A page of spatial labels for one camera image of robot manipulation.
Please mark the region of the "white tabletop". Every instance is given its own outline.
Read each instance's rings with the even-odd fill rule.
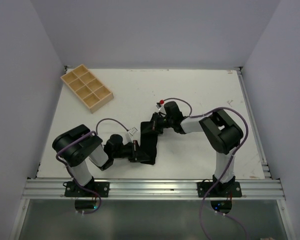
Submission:
[[[157,111],[156,103],[175,97],[188,101],[193,115],[205,113],[224,106],[240,112],[249,125],[247,142],[236,154],[234,171],[237,179],[264,179],[261,157],[258,154],[254,134],[235,71],[226,70],[131,70],[91,69],[91,71],[113,92],[114,99],[91,114],[79,99],[63,86],[55,116],[44,148],[39,178],[66,178],[68,173],[63,164],[56,160],[52,142],[60,134],[85,124],[94,130],[99,120],[115,118],[127,128],[140,129],[140,122],[149,121]],[[189,108],[177,102],[183,115]],[[244,130],[241,120],[229,113]],[[112,134],[126,133],[111,121],[100,124],[99,136],[103,143]],[[181,135],[165,129],[158,137],[155,165],[131,163],[127,159],[115,159],[105,171],[99,170],[86,160],[95,178],[112,179],[211,179],[216,167],[216,152],[203,132]]]

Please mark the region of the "metal bracket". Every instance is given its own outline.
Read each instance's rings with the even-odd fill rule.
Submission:
[[[66,74],[68,71],[68,68],[71,68],[72,66],[64,65],[63,67],[64,67],[64,74]]]
[[[234,70],[237,72],[241,72],[242,71],[243,66],[235,66]]]
[[[196,183],[198,197],[203,198],[205,193],[209,190],[209,188],[214,184],[212,181],[200,181]],[[225,188],[223,191],[217,191],[215,188],[211,190],[208,194],[208,198],[241,198],[242,192],[240,183],[235,181],[229,187]]]
[[[107,198],[109,195],[109,186],[108,181],[95,181],[93,183],[94,191],[97,192],[100,197]],[[93,193],[83,191],[80,189],[73,181],[67,181],[63,183],[65,187],[64,196],[67,198],[88,198],[94,197]]]

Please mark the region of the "cable connector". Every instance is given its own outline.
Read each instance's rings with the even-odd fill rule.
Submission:
[[[128,136],[129,136],[131,142],[133,142],[133,141],[135,140],[134,135],[135,135],[137,132],[138,132],[138,129],[136,129],[135,127],[130,128],[130,129],[128,130],[127,133],[128,133]]]

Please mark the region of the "wooden compartment tray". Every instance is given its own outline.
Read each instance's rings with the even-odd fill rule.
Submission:
[[[114,94],[83,64],[61,79],[91,113],[114,99]]]

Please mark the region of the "white wall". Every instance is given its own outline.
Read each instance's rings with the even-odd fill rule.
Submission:
[[[243,66],[279,0],[31,0],[64,64]]]
[[[300,240],[300,0],[282,0],[243,68],[269,167]]]
[[[28,0],[0,0],[0,240],[35,175],[63,66]]]

